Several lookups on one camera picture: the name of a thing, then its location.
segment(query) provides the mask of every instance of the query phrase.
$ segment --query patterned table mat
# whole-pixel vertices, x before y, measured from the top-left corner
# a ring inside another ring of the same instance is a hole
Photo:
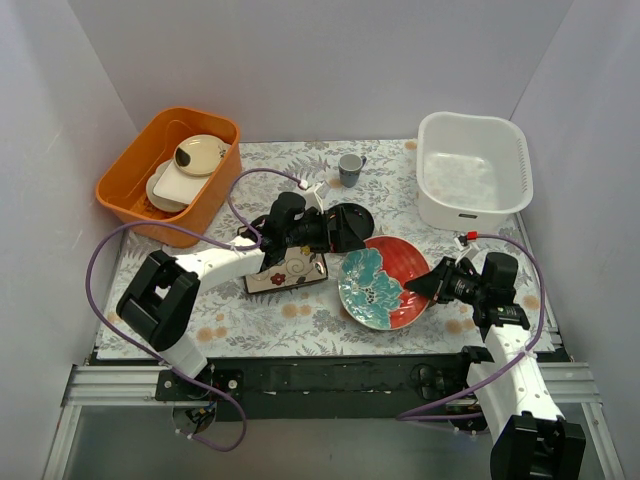
[[[343,188],[338,180],[338,159],[347,153],[366,155],[369,161],[358,184]],[[435,266],[445,256],[455,256],[453,233],[426,225],[416,206],[415,141],[339,141],[253,143],[241,145],[245,169],[271,167],[310,182],[326,180],[332,186],[325,207],[341,202],[359,203],[373,214],[376,235],[395,235],[413,243]],[[267,213],[277,192],[292,190],[293,182],[280,176],[257,173],[245,177],[233,194],[240,212],[249,219]],[[224,205],[207,230],[207,235],[228,241],[239,222]],[[514,216],[497,232],[522,240]],[[483,249],[474,263],[482,268],[490,250],[515,255],[520,262],[516,281],[518,301],[527,312],[532,328],[539,316],[539,292],[535,274],[515,247],[501,242],[481,241]],[[106,313],[127,334],[139,337],[113,312],[126,286],[144,258],[162,245],[149,238],[127,233],[118,259],[116,275]],[[163,247],[170,254],[196,252],[208,248],[198,243],[186,250]],[[188,327],[189,334],[209,357],[281,357],[334,355],[401,355],[457,353],[465,345],[482,345],[471,319],[471,307],[458,302],[428,308],[412,325],[393,332],[370,330],[342,308],[338,296],[337,273],[341,255],[326,255],[329,279],[311,286],[270,294],[247,295],[244,280],[226,282],[199,295]],[[548,323],[536,346],[552,351]],[[133,359],[146,355],[102,328],[98,335],[98,358]]]

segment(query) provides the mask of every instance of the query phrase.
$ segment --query white enclosure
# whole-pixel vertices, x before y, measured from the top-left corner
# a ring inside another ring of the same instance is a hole
[[[415,137],[440,110],[511,119],[560,330],[640,477],[639,14],[640,0],[1,2],[0,477],[40,477],[91,350],[85,267],[116,224],[94,186],[174,105],[229,116],[250,141]],[[94,273],[99,300],[116,253]]]

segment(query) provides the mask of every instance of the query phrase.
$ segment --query orange bin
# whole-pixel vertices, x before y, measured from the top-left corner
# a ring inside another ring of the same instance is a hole
[[[158,165],[173,158],[180,142],[203,133],[219,137],[231,148],[191,205],[177,214],[158,210],[147,199],[147,180]],[[225,201],[231,183],[242,171],[239,140],[240,130],[231,120],[190,108],[170,108],[151,120],[104,174],[96,187],[96,197],[124,223],[159,220],[204,233]],[[158,226],[145,225],[133,230],[174,247],[189,247],[198,242],[194,237]]]

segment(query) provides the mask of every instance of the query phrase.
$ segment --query cup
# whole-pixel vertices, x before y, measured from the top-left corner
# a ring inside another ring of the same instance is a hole
[[[347,188],[355,186],[365,163],[367,163],[367,157],[365,156],[359,157],[353,153],[343,155],[338,162],[340,183]]]

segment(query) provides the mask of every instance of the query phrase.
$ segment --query gray floral pattern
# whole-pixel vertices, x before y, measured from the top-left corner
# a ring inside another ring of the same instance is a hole
[[[338,181],[338,159],[347,153],[366,155],[368,162],[354,188],[342,188]],[[326,180],[334,187],[325,205],[341,202],[364,205],[376,221],[376,235],[395,235],[413,243],[434,266],[444,256],[455,256],[453,232],[426,225],[418,216],[418,185],[415,178],[416,152],[406,149],[404,140],[340,141],[307,143],[253,143],[241,146],[245,169],[271,167],[310,182]],[[279,191],[293,190],[293,182],[257,173],[243,178],[233,192],[240,212],[254,219],[269,211]],[[239,222],[224,205],[207,230],[218,240],[231,240]],[[494,233],[522,240],[515,217],[507,219]],[[488,251],[515,255],[520,262],[516,287],[519,301],[535,328],[538,323],[538,286],[524,255],[500,242],[481,241],[482,252],[474,263],[482,267]],[[117,272],[107,301],[106,313],[116,303],[144,258],[163,248],[169,254],[196,252],[208,248],[198,243],[189,249],[175,249],[127,233],[118,259]],[[381,332],[371,330],[346,314],[338,294],[338,271],[344,255],[326,255],[329,279],[294,290],[247,295],[242,279],[218,285],[198,296],[188,333],[209,357],[295,356],[295,355],[400,355],[455,353],[465,345],[482,341],[471,321],[471,307],[452,302],[428,308],[406,328]],[[127,334],[138,338],[127,325],[111,317]],[[98,337],[98,358],[132,359],[145,355],[102,329]],[[545,329],[536,350],[553,350]]]

